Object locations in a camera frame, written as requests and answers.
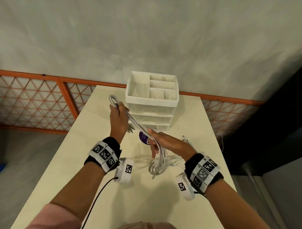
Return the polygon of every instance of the person's right hand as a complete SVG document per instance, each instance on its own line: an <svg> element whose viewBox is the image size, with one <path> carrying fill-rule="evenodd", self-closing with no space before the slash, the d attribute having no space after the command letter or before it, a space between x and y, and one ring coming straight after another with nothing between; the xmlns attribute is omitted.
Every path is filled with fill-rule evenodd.
<svg viewBox="0 0 302 229"><path fill-rule="evenodd" d="M152 129L148 129L148 132L158 141L161 146L181 156L185 161L188 161L194 154L197 153L192 146L186 142L183 142L182 140L174 138L163 132L157 133ZM148 141L152 151L152 158L155 158L155 154L158 153L159 149L154 140L148 138Z"/></svg>

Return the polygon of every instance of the coiled cable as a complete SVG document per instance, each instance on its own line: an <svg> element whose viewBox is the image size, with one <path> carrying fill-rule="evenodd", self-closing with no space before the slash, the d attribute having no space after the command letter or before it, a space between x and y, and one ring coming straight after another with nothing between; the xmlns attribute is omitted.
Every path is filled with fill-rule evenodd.
<svg viewBox="0 0 302 229"><path fill-rule="evenodd" d="M112 106L118 108L118 104L120 103L120 101L115 95L110 95L109 101ZM149 172L153 175L152 179L154 179L155 176L162 174L167 168L167 166L165 165L165 160L167 158L167 151L164 147L160 146L158 141L148 133L148 130L142 124L140 124L135 118L133 118L127 110L126 110L126 115L129 121L131 121L133 125L135 125L140 131L142 131L148 138L156 142L156 145L159 149L159 160L156 159L151 160L149 166Z"/></svg>

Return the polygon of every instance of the purple label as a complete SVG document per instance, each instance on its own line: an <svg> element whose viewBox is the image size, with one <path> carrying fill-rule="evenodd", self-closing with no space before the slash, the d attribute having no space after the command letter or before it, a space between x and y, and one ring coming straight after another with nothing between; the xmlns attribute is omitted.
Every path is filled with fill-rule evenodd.
<svg viewBox="0 0 302 229"><path fill-rule="evenodd" d="M142 131L140 131L139 137L143 143L145 143L146 145L150 145L148 141L148 137Z"/></svg>

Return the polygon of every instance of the white desk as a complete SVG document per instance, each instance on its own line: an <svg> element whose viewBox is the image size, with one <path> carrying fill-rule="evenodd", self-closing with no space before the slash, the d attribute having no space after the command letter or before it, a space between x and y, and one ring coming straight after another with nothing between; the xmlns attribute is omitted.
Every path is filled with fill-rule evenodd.
<svg viewBox="0 0 302 229"><path fill-rule="evenodd" d="M97 86L67 134L31 196L14 222L13 229L28 225L40 209L81 169L88 151L110 133L110 94L125 102L124 88ZM126 133L121 143L122 157L149 156L148 145L139 140L138 131ZM169 134L185 135L198 151L205 152L221 167L225 181L234 183L225 164L212 127L199 97L180 95ZM148 168L133 168L129 185L111 182L99 196L86 228L105 229L136 221L167 221L177 228L223 228L209 202L201 195L186 201L174 182L184 167L169 167L151 179ZM109 172L100 188L112 177Z"/></svg>

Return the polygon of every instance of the white tracking device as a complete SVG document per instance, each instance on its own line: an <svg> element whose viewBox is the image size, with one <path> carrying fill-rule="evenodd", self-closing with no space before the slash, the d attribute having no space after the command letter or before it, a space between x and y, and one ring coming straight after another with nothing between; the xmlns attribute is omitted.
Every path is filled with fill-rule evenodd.
<svg viewBox="0 0 302 229"><path fill-rule="evenodd" d="M176 177L177 185L180 189L180 192L186 200L193 200L195 198L196 190L191 186L187 175L185 173L181 173Z"/></svg>
<svg viewBox="0 0 302 229"><path fill-rule="evenodd" d="M115 169L114 175L114 177L118 177L118 179L114 181L121 184L129 184L133 166L134 161L132 159L127 157L120 158L120 165Z"/></svg>

